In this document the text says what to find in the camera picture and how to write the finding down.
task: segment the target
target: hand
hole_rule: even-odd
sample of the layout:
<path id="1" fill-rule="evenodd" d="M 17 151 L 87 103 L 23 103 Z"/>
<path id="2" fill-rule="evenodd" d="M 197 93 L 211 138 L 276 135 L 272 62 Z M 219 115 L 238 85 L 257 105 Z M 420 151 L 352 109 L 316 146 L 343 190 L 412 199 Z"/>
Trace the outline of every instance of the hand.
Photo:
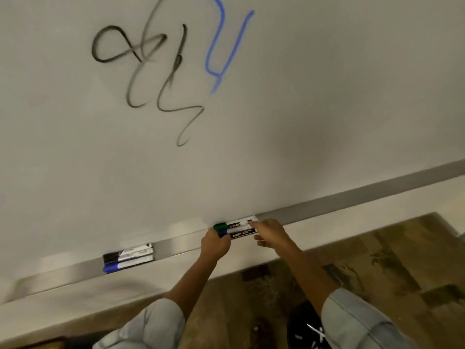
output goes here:
<path id="1" fill-rule="evenodd" d="M 283 257 L 285 252 L 291 252 L 297 248 L 297 245 L 276 219 L 265 219 L 263 222 L 250 222 L 249 225 L 257 229 L 259 233 L 253 236 L 257 240 L 257 245 L 273 248 L 280 257 Z"/>
<path id="2" fill-rule="evenodd" d="M 229 234 L 220 238 L 216 230 L 210 228 L 202 238 L 201 257 L 218 262 L 229 251 L 230 246 L 231 236 Z"/>

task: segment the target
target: whiteboard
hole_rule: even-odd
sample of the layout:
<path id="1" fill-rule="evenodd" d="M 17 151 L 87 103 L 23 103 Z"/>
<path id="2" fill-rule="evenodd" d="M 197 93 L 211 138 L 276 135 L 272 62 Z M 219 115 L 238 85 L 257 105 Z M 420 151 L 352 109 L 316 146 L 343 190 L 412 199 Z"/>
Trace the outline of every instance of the whiteboard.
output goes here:
<path id="1" fill-rule="evenodd" d="M 465 158 L 464 12 L 0 0 L 3 274 Z"/>

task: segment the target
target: denim sleeve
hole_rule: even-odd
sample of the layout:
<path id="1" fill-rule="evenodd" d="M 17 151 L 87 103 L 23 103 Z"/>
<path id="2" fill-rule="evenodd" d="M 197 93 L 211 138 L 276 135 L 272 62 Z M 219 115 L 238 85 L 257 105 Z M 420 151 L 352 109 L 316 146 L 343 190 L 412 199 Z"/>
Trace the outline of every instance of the denim sleeve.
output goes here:
<path id="1" fill-rule="evenodd" d="M 159 299 L 94 344 L 93 349 L 175 349 L 184 331 L 184 315 L 172 300 Z"/>
<path id="2" fill-rule="evenodd" d="M 329 295 L 321 322 L 334 349 L 418 349 L 385 314 L 345 289 Z"/>

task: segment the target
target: forearm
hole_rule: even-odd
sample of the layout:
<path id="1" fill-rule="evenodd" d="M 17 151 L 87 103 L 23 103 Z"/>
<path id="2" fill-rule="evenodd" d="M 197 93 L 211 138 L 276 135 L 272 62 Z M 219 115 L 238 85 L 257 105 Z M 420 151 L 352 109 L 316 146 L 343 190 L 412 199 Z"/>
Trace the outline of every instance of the forearm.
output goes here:
<path id="1" fill-rule="evenodd" d="M 338 288 L 336 283 L 315 258 L 305 254 L 294 242 L 282 250 L 280 256 L 288 264 L 307 299 L 321 316 L 323 304 L 329 294 Z"/>
<path id="2" fill-rule="evenodd" d="M 186 321 L 215 269 L 216 263 L 214 259 L 200 255 L 180 281 L 165 295 L 166 299 L 177 303 Z"/>

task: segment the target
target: person's left hand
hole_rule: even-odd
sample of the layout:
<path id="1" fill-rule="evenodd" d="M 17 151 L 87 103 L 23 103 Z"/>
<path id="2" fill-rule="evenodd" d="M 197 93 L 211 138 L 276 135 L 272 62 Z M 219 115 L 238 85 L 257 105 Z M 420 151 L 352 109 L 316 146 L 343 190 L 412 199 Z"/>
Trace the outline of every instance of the person's left hand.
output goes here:
<path id="1" fill-rule="evenodd" d="M 220 238 L 216 230 L 210 228 L 202 238 L 201 256 L 217 262 L 229 251 L 230 246 L 231 236 L 229 234 Z"/>

